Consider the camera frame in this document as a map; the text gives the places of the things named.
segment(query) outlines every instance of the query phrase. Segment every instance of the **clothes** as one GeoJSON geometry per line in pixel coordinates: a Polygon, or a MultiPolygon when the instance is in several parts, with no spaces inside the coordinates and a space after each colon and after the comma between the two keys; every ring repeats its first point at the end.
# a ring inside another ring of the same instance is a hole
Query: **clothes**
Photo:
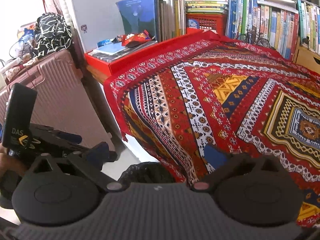
{"type": "Polygon", "coordinates": [[[34,31],[36,45],[33,57],[38,59],[47,54],[67,49],[72,44],[71,28],[63,16],[55,13],[44,13],[36,22],[34,31]]]}

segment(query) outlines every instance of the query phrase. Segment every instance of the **sticker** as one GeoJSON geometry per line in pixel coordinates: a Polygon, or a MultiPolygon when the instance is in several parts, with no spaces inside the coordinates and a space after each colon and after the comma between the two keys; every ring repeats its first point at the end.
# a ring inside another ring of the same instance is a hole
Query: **sticker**
{"type": "Polygon", "coordinates": [[[188,20],[188,27],[193,28],[193,29],[200,29],[199,22],[194,19],[189,19],[188,20]]]}
{"type": "Polygon", "coordinates": [[[87,30],[88,30],[88,28],[87,28],[86,24],[81,25],[81,31],[83,31],[84,33],[87,33],[87,30]]]}

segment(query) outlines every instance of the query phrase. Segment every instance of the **circular black pad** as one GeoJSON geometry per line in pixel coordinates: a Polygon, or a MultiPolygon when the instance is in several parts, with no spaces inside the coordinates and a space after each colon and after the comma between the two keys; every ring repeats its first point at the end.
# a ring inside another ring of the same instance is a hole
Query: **circular black pad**
{"type": "Polygon", "coordinates": [[[301,196],[290,178],[270,171],[227,179],[214,194],[228,216],[255,226],[282,225],[294,220],[301,206],[301,196]]]}
{"type": "Polygon", "coordinates": [[[12,205],[24,221],[59,226],[75,222],[99,204],[97,187],[81,177],[44,172],[23,179],[12,195],[12,205]]]}

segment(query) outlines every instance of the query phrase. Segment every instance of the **hand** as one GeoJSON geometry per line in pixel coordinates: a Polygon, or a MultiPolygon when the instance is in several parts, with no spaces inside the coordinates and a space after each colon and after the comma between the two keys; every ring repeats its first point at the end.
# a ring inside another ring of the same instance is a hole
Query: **hand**
{"type": "Polygon", "coordinates": [[[27,167],[16,158],[11,157],[6,153],[0,153],[0,178],[8,170],[14,171],[19,176],[23,177],[24,173],[27,171],[27,167]]]}

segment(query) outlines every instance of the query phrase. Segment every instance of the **suitcase handle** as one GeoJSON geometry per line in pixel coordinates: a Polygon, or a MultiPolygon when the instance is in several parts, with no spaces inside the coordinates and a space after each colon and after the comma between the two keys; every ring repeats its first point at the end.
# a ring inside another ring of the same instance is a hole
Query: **suitcase handle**
{"type": "Polygon", "coordinates": [[[40,67],[37,67],[36,69],[29,69],[28,71],[23,73],[16,80],[10,83],[9,87],[11,89],[13,84],[20,83],[21,85],[24,85],[26,87],[33,88],[43,80],[44,80],[44,76],[42,75],[42,71],[40,67]]]}

